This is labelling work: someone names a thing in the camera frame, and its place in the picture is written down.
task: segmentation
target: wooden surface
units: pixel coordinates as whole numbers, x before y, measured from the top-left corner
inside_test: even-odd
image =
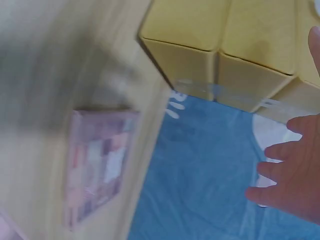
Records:
[[[170,94],[136,42],[150,0],[0,0],[0,207],[30,240],[125,240]],[[121,192],[62,226],[71,110],[141,111]]]

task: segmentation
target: blue cloth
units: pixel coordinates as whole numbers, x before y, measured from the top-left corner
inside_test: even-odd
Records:
[[[315,224],[245,198],[265,160],[252,114],[190,96],[168,109],[129,240],[320,239]]]

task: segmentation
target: human hand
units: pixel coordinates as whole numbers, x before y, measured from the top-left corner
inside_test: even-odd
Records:
[[[317,27],[310,30],[309,48],[319,72],[320,30]],[[245,195],[255,203],[320,225],[320,115],[293,118],[287,128],[302,134],[302,138],[267,147],[266,157],[283,162],[260,162],[257,166],[259,174],[277,185],[249,187]]]

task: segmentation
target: fingernail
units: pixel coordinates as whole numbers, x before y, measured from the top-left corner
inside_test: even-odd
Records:
[[[315,34],[318,35],[318,37],[320,37],[320,27],[319,26],[313,26],[312,30]]]

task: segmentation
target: yellow cardboard box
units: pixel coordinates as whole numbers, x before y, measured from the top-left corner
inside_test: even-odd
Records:
[[[320,78],[308,46],[309,30],[313,26],[320,26],[320,18],[313,1],[298,0],[297,4],[297,77],[273,97],[280,108],[262,107],[257,112],[282,123],[297,116],[320,113]]]
[[[311,0],[155,0],[140,38],[179,91],[286,122],[320,112],[317,25]]]
[[[255,112],[296,71],[296,1],[233,0],[225,26],[217,101]]]
[[[153,2],[140,38],[174,87],[179,80],[200,86],[214,83],[228,6],[228,0]],[[213,100],[212,92],[197,87],[180,91]]]

